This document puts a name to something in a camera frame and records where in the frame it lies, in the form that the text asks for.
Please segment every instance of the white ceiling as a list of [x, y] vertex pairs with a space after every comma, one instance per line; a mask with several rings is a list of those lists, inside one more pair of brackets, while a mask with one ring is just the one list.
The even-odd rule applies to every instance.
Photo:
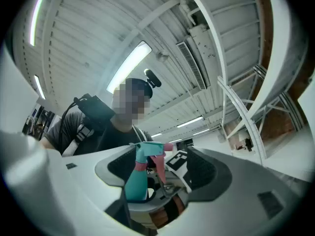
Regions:
[[[39, 76], [49, 108], [62, 115], [74, 97], [97, 94], [111, 104], [106, 91], [111, 78], [131, 50], [142, 40], [152, 52], [132, 71], [130, 77], [144, 79], [151, 69], [162, 82], [154, 89], [148, 115], [138, 126], [151, 135], [163, 133], [157, 141], [168, 142], [191, 137], [206, 128], [217, 127], [222, 119], [222, 92], [216, 83], [200, 90], [196, 79], [176, 44], [189, 35], [189, 24], [179, 5], [141, 29], [150, 13], [170, 0], [44, 0], [36, 25], [35, 46], [29, 44], [32, 10], [29, 0], [17, 17], [13, 34], [14, 58], [24, 77], [36, 89], [33, 76]], [[228, 79], [258, 63], [260, 55], [259, 18], [254, 0], [209, 0], [210, 10], [221, 36]], [[136, 35], [124, 46], [133, 31]], [[207, 30], [209, 46], [211, 32]], [[169, 58], [160, 62], [158, 52]], [[204, 60], [210, 81], [212, 72], [222, 75], [217, 50], [212, 65]], [[249, 98], [254, 79], [235, 88], [241, 98]], [[227, 100], [226, 121], [239, 117]], [[182, 128], [177, 125], [205, 116], [204, 120]]]

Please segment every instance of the gray t-shirt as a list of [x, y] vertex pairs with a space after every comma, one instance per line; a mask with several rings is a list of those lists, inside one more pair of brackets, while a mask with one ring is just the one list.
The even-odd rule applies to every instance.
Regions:
[[[62, 136], [62, 151], [70, 145], [71, 141], [75, 138], [77, 134], [77, 129], [82, 123], [84, 114], [82, 112], [74, 112], [66, 115], [63, 121], [63, 136]], [[58, 150], [59, 146], [59, 130], [60, 130], [61, 121], [57, 122], [50, 131], [45, 134], [45, 137], [48, 141]], [[145, 141], [140, 130], [136, 128], [138, 136], [142, 141]], [[143, 132], [147, 138], [147, 141], [153, 141], [151, 136], [147, 132]], [[129, 145], [129, 143], [138, 143], [139, 138], [131, 129], [127, 133], [123, 133], [117, 130], [111, 122], [108, 123], [108, 126], [105, 127], [104, 132], [95, 132], [90, 137], [85, 138], [80, 144], [74, 155], [88, 154], [97, 151], [102, 151], [106, 149], [116, 148], [123, 145]]]

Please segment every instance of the air vent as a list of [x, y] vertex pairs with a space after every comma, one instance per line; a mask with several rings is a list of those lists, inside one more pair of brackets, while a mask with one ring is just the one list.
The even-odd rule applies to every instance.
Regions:
[[192, 73], [194, 74], [196, 80], [197, 80], [197, 83], [198, 83], [198, 86], [200, 89], [206, 89], [206, 85], [205, 85], [205, 82], [201, 76], [201, 73], [200, 73], [200, 70], [199, 70], [199, 67], [195, 61], [195, 59], [193, 58], [187, 44], [185, 42], [180, 42], [178, 44], [176, 44], [178, 49], [182, 52], [182, 54], [184, 55], [188, 65], [190, 66], [191, 68], [191, 71]]

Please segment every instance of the black cap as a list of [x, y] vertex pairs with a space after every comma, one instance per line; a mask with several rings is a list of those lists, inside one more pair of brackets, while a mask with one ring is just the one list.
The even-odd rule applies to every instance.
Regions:
[[125, 80], [125, 82], [129, 81], [131, 81], [131, 86], [133, 89], [144, 90], [144, 94], [148, 96], [150, 99], [152, 98], [153, 91], [148, 82], [136, 78], [127, 78]]

